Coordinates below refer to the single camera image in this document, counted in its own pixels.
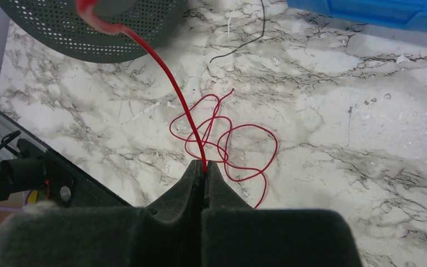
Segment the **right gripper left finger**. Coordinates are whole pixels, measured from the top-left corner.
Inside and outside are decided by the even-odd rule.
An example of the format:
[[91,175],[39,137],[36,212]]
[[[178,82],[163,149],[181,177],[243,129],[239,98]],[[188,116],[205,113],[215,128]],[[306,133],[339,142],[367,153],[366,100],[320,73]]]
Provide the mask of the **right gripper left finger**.
[[204,183],[195,160],[147,207],[29,205],[0,225],[0,266],[200,266]]

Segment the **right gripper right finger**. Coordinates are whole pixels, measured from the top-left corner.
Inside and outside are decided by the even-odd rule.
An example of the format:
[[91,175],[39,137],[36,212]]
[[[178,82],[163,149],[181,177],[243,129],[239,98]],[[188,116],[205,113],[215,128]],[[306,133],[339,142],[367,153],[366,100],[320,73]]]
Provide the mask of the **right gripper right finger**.
[[256,210],[215,162],[205,177],[202,266],[361,266],[349,225],[324,209]]

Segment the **black round spool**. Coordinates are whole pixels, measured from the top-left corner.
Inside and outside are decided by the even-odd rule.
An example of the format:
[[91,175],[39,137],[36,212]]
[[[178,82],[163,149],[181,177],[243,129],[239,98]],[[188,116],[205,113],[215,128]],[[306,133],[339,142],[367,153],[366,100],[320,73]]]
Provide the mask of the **black round spool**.
[[[134,30],[152,48],[164,45],[181,24],[187,1],[98,1],[95,14]],[[89,26],[75,1],[0,1],[0,8],[25,32],[49,48],[93,63],[120,63],[146,55],[124,34],[107,35]]]

